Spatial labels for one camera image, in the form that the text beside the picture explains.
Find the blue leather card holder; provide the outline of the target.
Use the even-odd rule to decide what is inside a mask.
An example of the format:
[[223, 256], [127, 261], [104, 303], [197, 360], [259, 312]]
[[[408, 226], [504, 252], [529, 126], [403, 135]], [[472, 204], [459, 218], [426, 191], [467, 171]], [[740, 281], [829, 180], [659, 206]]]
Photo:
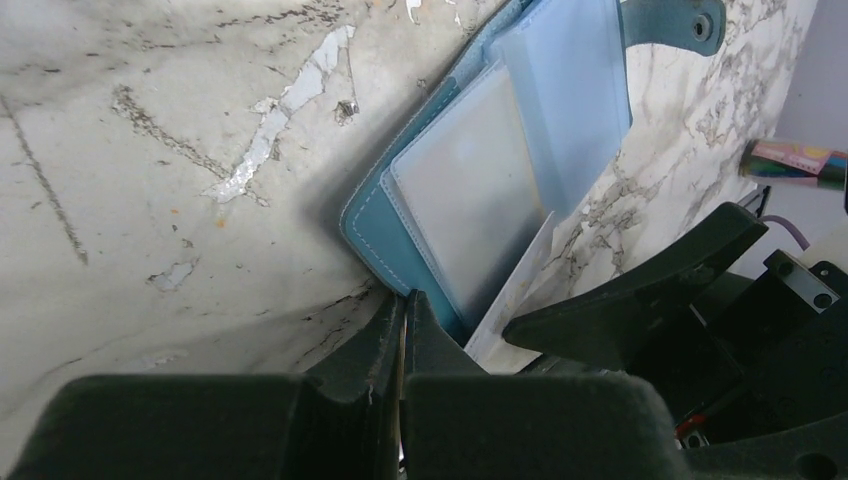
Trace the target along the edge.
[[378, 157], [342, 235], [467, 343], [538, 233], [575, 211], [621, 147], [627, 49], [709, 57], [725, 30], [721, 1], [506, 2]]

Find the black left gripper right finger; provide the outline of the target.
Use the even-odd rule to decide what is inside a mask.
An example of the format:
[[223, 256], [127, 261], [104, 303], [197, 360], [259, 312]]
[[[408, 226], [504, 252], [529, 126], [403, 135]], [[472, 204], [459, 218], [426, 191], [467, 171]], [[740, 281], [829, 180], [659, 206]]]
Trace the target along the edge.
[[407, 304], [401, 437], [411, 479], [685, 479], [671, 418], [620, 373], [491, 375]]

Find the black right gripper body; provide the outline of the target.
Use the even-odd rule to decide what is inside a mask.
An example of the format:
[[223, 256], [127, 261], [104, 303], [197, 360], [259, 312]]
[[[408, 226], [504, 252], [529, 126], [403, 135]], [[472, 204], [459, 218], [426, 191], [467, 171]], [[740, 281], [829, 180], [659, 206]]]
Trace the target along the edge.
[[698, 479], [847, 475], [847, 272], [776, 251], [722, 275], [630, 366]]

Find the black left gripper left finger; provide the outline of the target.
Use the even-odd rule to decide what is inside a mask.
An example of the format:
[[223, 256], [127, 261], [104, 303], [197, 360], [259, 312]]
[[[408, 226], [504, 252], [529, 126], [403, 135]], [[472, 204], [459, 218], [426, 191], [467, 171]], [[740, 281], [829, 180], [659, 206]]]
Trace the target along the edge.
[[98, 375], [48, 403], [14, 479], [393, 479], [405, 302], [301, 374]]

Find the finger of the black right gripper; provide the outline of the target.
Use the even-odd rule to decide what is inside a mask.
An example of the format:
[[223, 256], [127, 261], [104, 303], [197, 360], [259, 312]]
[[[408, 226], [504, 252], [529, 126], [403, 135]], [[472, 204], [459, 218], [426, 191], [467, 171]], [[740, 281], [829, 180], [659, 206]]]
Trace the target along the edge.
[[767, 230], [748, 210], [725, 202], [636, 268], [511, 320], [502, 336], [542, 354], [624, 369]]

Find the silver VIP card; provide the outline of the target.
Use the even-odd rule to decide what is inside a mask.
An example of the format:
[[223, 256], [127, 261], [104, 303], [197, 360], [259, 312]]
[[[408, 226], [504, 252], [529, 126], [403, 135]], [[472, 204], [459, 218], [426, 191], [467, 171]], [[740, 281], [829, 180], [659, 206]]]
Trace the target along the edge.
[[503, 329], [523, 303], [535, 277], [543, 268], [550, 255], [555, 223], [555, 213], [551, 212], [465, 345], [465, 353], [478, 364], [482, 364], [491, 349], [502, 340]]

